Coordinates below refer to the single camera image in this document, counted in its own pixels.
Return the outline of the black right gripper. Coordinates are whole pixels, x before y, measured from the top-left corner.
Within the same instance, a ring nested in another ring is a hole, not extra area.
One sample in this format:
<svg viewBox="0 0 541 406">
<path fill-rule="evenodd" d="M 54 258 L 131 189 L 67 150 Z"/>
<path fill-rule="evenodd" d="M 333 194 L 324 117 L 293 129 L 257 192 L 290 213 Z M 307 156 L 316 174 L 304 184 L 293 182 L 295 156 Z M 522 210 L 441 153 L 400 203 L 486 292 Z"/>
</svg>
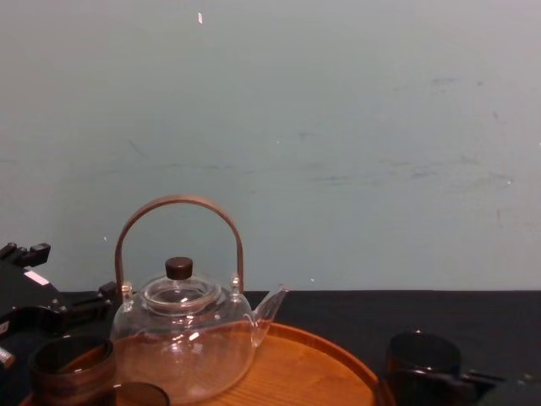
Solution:
<svg viewBox="0 0 541 406">
<path fill-rule="evenodd" d="M 453 368 L 434 374 L 437 385 L 451 388 L 492 388 L 477 402 L 482 406 L 540 406 L 540 378 L 526 376 L 505 380 L 502 376 Z"/>
</svg>

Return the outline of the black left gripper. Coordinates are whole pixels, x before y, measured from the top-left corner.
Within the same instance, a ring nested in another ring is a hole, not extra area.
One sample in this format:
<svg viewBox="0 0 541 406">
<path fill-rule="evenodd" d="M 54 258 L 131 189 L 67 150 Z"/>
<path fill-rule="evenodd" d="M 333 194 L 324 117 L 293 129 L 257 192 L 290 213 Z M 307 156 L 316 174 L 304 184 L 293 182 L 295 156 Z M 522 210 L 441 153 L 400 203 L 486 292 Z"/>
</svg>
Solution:
<svg viewBox="0 0 541 406">
<path fill-rule="evenodd" d="M 24 268 L 47 263 L 50 252 L 47 243 L 28 249 L 8 243 L 1 248 L 1 339 L 29 330 L 58 333 L 62 327 L 102 321 L 117 303 L 115 282 L 97 291 L 61 294 L 44 277 Z"/>
</svg>

